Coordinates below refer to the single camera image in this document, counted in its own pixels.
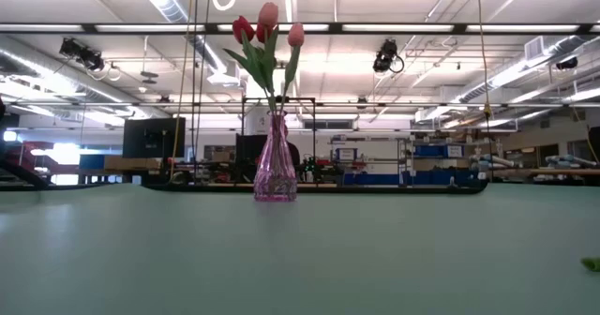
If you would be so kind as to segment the pink artificial tulip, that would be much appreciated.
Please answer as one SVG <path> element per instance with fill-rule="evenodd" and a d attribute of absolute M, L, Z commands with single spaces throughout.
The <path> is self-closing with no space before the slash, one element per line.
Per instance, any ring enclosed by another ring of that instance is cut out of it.
<path fill-rule="evenodd" d="M 283 87 L 283 92 L 282 92 L 282 103 L 281 103 L 281 109 L 280 109 L 281 111 L 283 111 L 283 109 L 284 109 L 288 90 L 295 78 L 295 74 L 296 74 L 296 70 L 297 70 L 298 62 L 299 62 L 299 57 L 300 57 L 300 53 L 301 53 L 301 48 L 304 44 L 304 41 L 305 41 L 305 30 L 304 30 L 303 24 L 301 24 L 300 22 L 294 23 L 292 25 L 289 35 L 288 35 L 288 44 L 292 48 L 292 53 L 291 53 L 290 61 L 285 68 L 284 87 Z"/>
<path fill-rule="evenodd" d="M 272 2 L 265 3 L 258 18 L 258 32 L 262 29 L 264 53 L 261 59 L 262 73 L 265 81 L 265 92 L 271 113 L 276 112 L 276 96 L 273 73 L 276 66 L 275 49 L 278 40 L 278 6 Z"/>

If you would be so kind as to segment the pink glass vase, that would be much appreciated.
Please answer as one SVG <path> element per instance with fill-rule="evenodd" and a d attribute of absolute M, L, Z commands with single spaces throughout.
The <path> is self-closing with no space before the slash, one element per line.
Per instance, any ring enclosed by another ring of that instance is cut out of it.
<path fill-rule="evenodd" d="M 290 203 L 296 200 L 297 179 L 286 134 L 286 113 L 270 114 L 270 127 L 253 182 L 254 200 Z"/>

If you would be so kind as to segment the small black monitor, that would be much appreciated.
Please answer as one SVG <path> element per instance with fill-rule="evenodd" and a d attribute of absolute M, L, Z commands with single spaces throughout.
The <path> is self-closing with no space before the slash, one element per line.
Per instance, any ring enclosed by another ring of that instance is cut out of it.
<path fill-rule="evenodd" d="M 235 163 L 237 165 L 256 164 L 260 159 L 266 135 L 241 135 L 235 136 Z"/>

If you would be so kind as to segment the metal shelving rack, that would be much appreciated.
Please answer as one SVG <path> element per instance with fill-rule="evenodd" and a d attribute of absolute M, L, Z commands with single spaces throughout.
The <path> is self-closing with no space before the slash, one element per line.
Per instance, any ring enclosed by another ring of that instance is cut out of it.
<path fill-rule="evenodd" d="M 469 156 L 464 142 L 451 138 L 409 136 L 397 140 L 398 167 L 408 172 L 428 172 L 447 169 L 468 169 Z"/>

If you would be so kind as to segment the green table mat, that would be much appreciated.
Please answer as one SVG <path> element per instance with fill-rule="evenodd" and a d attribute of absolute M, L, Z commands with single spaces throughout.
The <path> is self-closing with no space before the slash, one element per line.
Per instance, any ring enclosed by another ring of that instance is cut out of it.
<path fill-rule="evenodd" d="M 600 188 L 0 193 L 0 315 L 600 315 Z"/>

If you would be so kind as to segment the blue storage bins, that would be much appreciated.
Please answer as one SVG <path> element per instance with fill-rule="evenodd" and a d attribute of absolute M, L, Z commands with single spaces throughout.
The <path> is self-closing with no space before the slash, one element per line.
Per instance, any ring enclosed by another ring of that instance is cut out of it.
<path fill-rule="evenodd" d="M 477 172 L 464 169 L 440 169 L 401 173 L 346 173 L 344 186 L 455 186 L 466 187 L 478 181 Z"/>

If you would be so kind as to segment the large black monitor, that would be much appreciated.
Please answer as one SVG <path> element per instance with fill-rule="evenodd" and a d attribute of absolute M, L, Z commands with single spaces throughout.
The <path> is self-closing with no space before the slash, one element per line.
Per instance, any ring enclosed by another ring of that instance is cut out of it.
<path fill-rule="evenodd" d="M 124 124 L 124 158 L 183 158 L 186 119 L 127 120 Z"/>

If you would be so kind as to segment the brown cardboard box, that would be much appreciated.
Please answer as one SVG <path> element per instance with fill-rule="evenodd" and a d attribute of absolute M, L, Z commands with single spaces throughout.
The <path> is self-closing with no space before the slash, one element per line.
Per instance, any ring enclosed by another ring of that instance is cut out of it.
<path fill-rule="evenodd" d="M 154 158 L 125 158 L 108 155 L 104 157 L 104 169 L 117 171 L 159 170 L 160 162 Z"/>

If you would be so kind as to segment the white air vent grille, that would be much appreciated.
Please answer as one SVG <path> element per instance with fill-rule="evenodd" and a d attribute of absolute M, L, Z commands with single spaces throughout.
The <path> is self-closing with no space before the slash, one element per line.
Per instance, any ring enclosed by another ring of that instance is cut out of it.
<path fill-rule="evenodd" d="M 524 44 L 525 59 L 530 62 L 545 56 L 544 38 L 536 37 Z"/>

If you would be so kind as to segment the black overhead frame beam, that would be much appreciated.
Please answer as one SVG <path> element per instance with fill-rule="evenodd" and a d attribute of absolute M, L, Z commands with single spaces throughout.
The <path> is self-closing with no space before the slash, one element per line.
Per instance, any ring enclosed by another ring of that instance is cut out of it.
<path fill-rule="evenodd" d="M 311 22 L 304 25 L 310 35 L 451 35 L 451 36 L 600 36 L 597 23 L 375 23 L 375 22 Z M 0 22 L 0 34 L 17 35 L 110 35 L 110 36 L 174 36 L 185 33 L 227 35 L 230 23 L 33 23 Z"/>

